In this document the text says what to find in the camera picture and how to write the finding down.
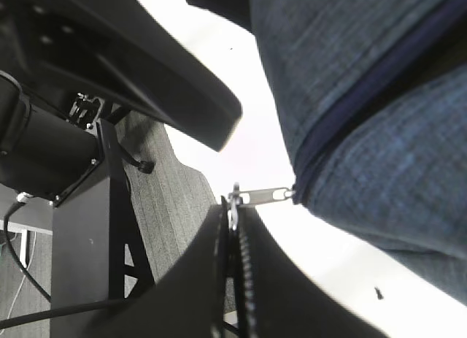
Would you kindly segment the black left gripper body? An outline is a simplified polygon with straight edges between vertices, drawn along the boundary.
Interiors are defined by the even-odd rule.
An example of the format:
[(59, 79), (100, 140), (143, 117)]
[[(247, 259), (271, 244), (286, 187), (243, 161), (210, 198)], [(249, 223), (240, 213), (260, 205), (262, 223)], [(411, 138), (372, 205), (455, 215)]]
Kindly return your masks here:
[(52, 0), (1, 0), (10, 42), (36, 82), (120, 103), (120, 82), (103, 64), (108, 38), (55, 11)]

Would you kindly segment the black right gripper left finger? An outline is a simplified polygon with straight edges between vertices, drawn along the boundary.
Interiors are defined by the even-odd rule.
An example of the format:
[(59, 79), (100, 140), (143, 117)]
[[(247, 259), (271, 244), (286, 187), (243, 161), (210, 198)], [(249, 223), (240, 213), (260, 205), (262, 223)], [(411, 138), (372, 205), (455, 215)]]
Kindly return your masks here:
[(212, 205), (186, 251), (148, 292), (89, 337), (224, 337), (228, 206)]

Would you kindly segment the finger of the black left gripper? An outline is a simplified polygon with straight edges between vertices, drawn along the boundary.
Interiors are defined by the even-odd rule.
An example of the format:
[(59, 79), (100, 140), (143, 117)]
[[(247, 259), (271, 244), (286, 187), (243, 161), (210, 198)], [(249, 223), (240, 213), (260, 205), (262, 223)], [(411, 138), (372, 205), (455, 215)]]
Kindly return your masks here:
[(138, 0), (47, 0), (96, 36), (81, 41), (136, 110), (221, 151), (242, 116), (233, 92), (169, 34)]

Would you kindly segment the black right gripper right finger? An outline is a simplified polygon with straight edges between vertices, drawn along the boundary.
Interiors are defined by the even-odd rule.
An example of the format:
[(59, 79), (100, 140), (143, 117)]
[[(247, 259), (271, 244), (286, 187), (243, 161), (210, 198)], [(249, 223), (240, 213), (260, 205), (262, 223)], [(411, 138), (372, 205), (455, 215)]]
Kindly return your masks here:
[(237, 207), (233, 283), (240, 337), (384, 337), (285, 254), (252, 207)]

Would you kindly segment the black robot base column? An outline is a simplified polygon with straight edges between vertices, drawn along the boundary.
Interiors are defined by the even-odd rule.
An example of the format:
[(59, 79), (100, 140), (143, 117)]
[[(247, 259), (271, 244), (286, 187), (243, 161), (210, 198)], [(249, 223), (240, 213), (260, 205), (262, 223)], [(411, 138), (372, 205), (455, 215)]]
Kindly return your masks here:
[(101, 158), (53, 211), (51, 307), (136, 299), (155, 281), (115, 127), (97, 123)]

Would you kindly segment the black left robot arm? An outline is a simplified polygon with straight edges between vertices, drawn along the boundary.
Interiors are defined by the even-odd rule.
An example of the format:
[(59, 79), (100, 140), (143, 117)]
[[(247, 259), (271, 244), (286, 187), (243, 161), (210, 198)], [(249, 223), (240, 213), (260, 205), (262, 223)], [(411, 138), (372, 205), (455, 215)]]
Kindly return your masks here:
[(1, 183), (59, 200), (100, 159), (72, 107), (103, 102), (216, 151), (242, 114), (138, 0), (1, 0)]

